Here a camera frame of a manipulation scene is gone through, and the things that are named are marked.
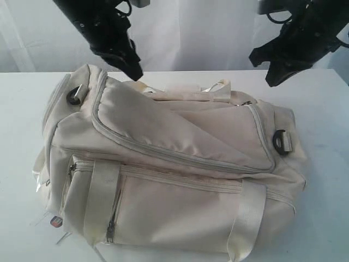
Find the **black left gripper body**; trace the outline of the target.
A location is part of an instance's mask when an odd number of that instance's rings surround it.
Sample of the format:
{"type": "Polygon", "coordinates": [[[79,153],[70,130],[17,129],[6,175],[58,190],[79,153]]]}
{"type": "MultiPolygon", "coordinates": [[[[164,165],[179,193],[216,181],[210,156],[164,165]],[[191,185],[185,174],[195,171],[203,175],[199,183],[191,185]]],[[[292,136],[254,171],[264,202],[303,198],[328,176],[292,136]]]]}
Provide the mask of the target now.
{"type": "Polygon", "coordinates": [[[132,52],[128,36],[130,1],[54,1],[71,24],[87,40],[96,55],[127,55],[132,52]]]}

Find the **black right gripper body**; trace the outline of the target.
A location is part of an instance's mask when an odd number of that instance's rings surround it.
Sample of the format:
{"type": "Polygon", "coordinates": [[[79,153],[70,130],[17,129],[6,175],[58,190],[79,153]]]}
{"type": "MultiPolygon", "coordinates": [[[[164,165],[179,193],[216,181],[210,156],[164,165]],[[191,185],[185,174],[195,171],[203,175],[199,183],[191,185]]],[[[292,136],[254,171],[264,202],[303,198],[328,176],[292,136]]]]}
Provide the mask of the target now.
{"type": "Polygon", "coordinates": [[[325,55],[348,43],[338,34],[348,25],[348,1],[309,1],[280,33],[283,55],[325,55]]]}

